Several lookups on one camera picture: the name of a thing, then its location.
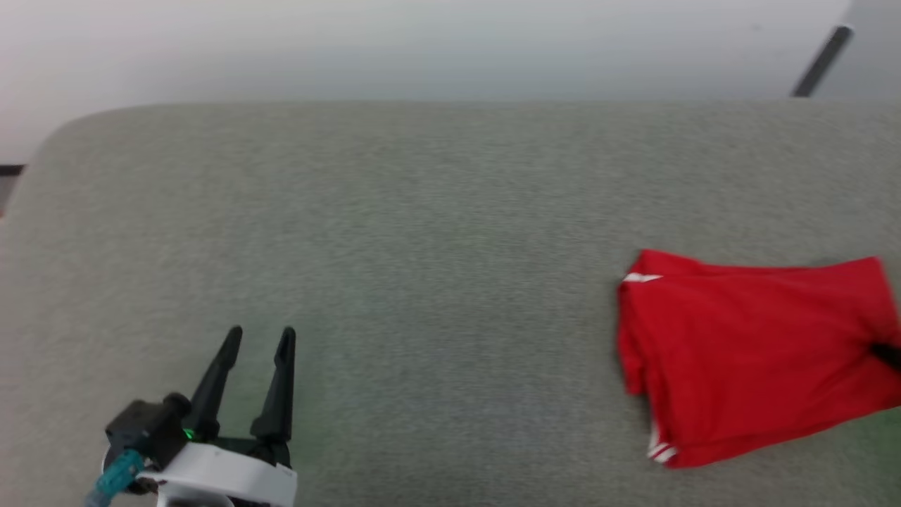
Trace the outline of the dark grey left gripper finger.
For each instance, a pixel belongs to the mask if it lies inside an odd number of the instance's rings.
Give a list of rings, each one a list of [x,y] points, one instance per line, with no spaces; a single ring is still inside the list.
[[[244,330],[239,325],[229,329],[222,346],[194,390],[191,410],[184,417],[184,433],[189,440],[208,442],[217,439],[221,427],[217,420],[218,412],[228,374],[236,363],[243,335]]]
[[[283,329],[273,361],[275,371],[262,411],[251,424],[251,436],[261,458],[290,466],[296,365],[296,331],[292,327]]]

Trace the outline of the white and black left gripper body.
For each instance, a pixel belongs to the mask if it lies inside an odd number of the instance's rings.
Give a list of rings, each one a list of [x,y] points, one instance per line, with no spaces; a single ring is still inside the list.
[[[293,506],[290,442],[290,436],[213,444],[178,437],[181,447],[167,462],[141,443],[137,451],[148,463],[137,477],[154,485],[158,506]]]

